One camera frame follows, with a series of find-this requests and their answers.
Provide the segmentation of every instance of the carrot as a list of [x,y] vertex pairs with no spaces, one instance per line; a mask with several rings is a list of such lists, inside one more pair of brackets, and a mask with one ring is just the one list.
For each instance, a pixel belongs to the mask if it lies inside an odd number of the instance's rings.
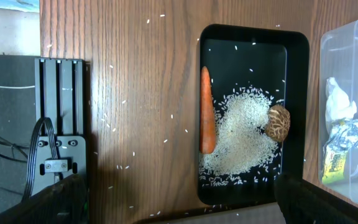
[[215,149],[215,114],[212,104],[211,79],[206,67],[201,70],[201,132],[200,132],[200,152],[211,154]]

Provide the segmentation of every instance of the pile of rice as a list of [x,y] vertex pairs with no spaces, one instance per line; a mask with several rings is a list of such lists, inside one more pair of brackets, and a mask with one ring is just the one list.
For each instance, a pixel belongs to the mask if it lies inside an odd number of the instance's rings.
[[201,154],[200,172],[208,170],[215,176],[229,175],[233,179],[232,175],[274,158],[277,143],[261,132],[269,121],[273,97],[264,96],[262,89],[240,88],[240,93],[224,98],[219,103],[224,116],[216,113],[216,147],[212,154]]

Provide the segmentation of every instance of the screw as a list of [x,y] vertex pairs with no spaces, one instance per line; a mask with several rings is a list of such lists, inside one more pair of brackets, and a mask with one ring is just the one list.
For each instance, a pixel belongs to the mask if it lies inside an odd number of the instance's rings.
[[71,140],[68,142],[69,145],[71,146],[76,146],[78,144],[77,140]]
[[44,147],[44,146],[46,146],[48,143],[46,142],[46,141],[39,141],[38,142],[38,146],[39,147]]

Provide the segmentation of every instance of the black plastic tray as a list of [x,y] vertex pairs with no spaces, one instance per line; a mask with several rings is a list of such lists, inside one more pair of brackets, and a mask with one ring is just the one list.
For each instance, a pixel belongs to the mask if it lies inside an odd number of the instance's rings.
[[[299,32],[213,24],[201,34],[198,55],[198,72],[207,66],[214,80],[212,94],[217,110],[217,103],[223,100],[223,95],[233,94],[233,88],[239,91],[239,87],[248,88],[252,84],[274,96],[271,106],[284,99],[291,114],[290,132],[277,150],[277,153],[282,150],[281,156],[273,160],[274,166],[269,166],[267,173],[264,168],[253,167],[249,173],[241,175],[247,183],[220,187],[205,186],[206,181],[198,179],[200,200],[208,205],[274,202],[274,175],[285,172],[302,178],[303,174],[309,64],[307,38]],[[254,183],[257,171],[268,181],[259,179]]]

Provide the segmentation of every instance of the wooden panel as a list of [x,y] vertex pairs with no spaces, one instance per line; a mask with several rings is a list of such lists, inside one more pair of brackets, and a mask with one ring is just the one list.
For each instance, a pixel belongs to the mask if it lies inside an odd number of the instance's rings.
[[358,1],[41,0],[40,5],[42,56],[91,62],[91,151],[98,152],[89,155],[93,222],[134,223],[158,211],[164,218],[203,211],[193,181],[196,45],[201,31],[214,23],[294,30],[309,39],[304,178],[321,187],[319,42],[323,33],[358,18]]

